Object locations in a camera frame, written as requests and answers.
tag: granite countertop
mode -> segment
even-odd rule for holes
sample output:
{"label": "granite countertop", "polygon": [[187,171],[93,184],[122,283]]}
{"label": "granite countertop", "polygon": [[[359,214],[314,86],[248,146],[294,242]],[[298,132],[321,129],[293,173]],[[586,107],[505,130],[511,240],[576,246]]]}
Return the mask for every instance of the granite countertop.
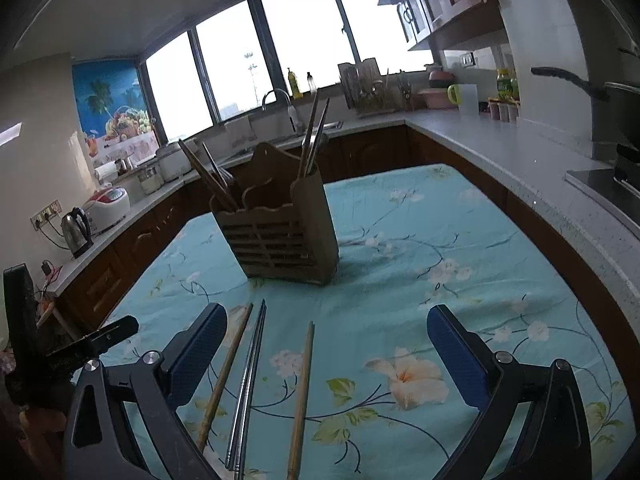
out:
{"label": "granite countertop", "polygon": [[[535,123],[519,125],[492,121],[483,115],[461,117],[457,110],[424,110],[347,121],[328,137],[406,124],[466,158],[545,219],[596,272],[617,301],[636,334],[640,334],[640,240],[598,203],[564,180],[567,170],[594,170],[607,164],[591,160],[543,136]],[[299,145],[289,139],[281,148]],[[222,162],[225,168],[242,164],[250,153]],[[49,287],[60,295],[66,286],[113,240],[156,204],[185,184],[199,179],[191,171],[131,207],[116,227],[94,240],[77,260],[66,263]]]}

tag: poster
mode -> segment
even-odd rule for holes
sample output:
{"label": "poster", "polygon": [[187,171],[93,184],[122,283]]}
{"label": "poster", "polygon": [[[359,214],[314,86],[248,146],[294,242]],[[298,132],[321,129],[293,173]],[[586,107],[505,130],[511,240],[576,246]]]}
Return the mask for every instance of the poster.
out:
{"label": "poster", "polygon": [[94,168],[127,156],[137,165],[156,154],[158,140],[133,60],[76,64],[72,76]]}

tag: window frame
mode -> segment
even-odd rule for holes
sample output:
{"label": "window frame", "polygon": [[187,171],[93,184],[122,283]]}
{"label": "window frame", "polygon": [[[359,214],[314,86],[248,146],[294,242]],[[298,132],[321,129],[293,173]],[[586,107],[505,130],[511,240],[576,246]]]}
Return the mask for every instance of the window frame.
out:
{"label": "window frame", "polygon": [[[246,110],[238,115],[222,120],[222,118],[220,117],[220,111],[218,110],[216,97],[210,83],[209,74],[207,73],[207,67],[206,67],[206,64],[204,63],[202,48],[200,46],[200,40],[198,39],[198,32],[196,30],[197,25],[209,19],[211,16],[214,16],[220,12],[224,12],[228,8],[234,5],[237,5],[242,1],[247,1],[249,5],[252,21],[254,23],[254,29],[258,36],[258,42],[260,43],[260,48],[262,49],[262,55],[264,57],[265,63],[267,65],[267,71],[271,79],[271,85],[273,86],[273,88],[283,89],[285,92],[287,92],[287,94],[289,94],[289,88],[286,85],[286,82],[284,80],[284,76],[282,73],[282,66],[280,64],[280,60],[276,52],[275,44],[273,43],[273,37],[271,35],[269,23],[268,23],[266,14],[264,12],[264,6],[262,5],[262,0],[223,0],[219,2],[217,5],[210,7],[206,12],[200,13],[197,16],[194,16],[191,19],[186,20],[179,27],[175,28],[173,31],[171,31],[168,34],[165,34],[162,38],[158,39],[156,42],[151,44],[148,47],[148,49],[146,49],[144,52],[140,53],[139,56],[136,57],[136,61],[137,61],[136,64],[139,67],[138,73],[140,76],[140,85],[143,89],[143,95],[145,97],[147,108],[151,113],[154,126],[156,127],[158,141],[161,143],[162,146],[164,146],[168,141],[167,141],[167,136],[164,132],[164,128],[162,127],[162,121],[158,111],[158,106],[156,105],[156,101],[154,98],[151,82],[148,77],[148,71],[146,70],[146,60],[151,55],[153,55],[158,50],[160,50],[162,47],[164,47],[166,44],[170,43],[175,38],[177,38],[178,36],[180,36],[185,32],[187,32],[188,34],[189,42],[191,45],[191,53],[193,54],[196,70],[198,72],[198,77],[200,79],[200,85],[202,87],[202,92],[203,92],[205,101],[207,102],[207,108],[209,109],[213,127],[222,126],[228,121],[240,118],[247,114],[256,113],[257,110],[260,110],[259,107],[252,108],[251,110]],[[353,59],[356,63],[359,63],[362,60],[360,59],[358,46],[356,44],[353,31],[351,30],[349,18],[344,9],[342,0],[335,0],[335,4],[337,6],[338,12],[340,13],[340,17],[342,19],[342,24],[343,24],[342,31],[347,35],[349,45],[353,53]],[[436,59],[436,55],[435,55],[436,53],[432,51],[432,54],[434,55],[434,59]],[[284,107],[286,107],[286,100],[279,92],[276,92],[276,102],[267,105],[266,109],[269,111],[273,111],[273,110],[281,110]]]}

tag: white appliance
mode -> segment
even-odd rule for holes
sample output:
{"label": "white appliance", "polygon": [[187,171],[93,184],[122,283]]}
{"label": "white appliance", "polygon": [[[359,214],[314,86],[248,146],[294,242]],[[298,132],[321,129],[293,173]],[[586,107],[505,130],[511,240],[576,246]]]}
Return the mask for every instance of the white appliance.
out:
{"label": "white appliance", "polygon": [[165,182],[175,180],[191,171],[191,163],[177,142],[158,148],[156,157],[159,159],[160,174]]}
{"label": "white appliance", "polygon": [[99,189],[82,206],[89,219],[91,234],[97,235],[116,225],[131,209],[129,195],[123,187]]}

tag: utensil basket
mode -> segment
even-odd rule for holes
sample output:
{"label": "utensil basket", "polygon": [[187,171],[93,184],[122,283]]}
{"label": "utensil basket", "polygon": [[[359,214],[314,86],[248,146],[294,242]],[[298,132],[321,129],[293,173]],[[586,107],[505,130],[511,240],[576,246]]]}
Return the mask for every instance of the utensil basket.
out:
{"label": "utensil basket", "polygon": [[[296,180],[299,158],[268,143],[256,146],[238,181],[244,202],[279,187],[276,208],[256,206],[236,212],[212,212],[244,273],[250,278],[276,278],[325,285],[338,264],[338,242],[318,167]],[[273,187],[264,185],[272,181]],[[273,203],[271,196],[267,203]]]}

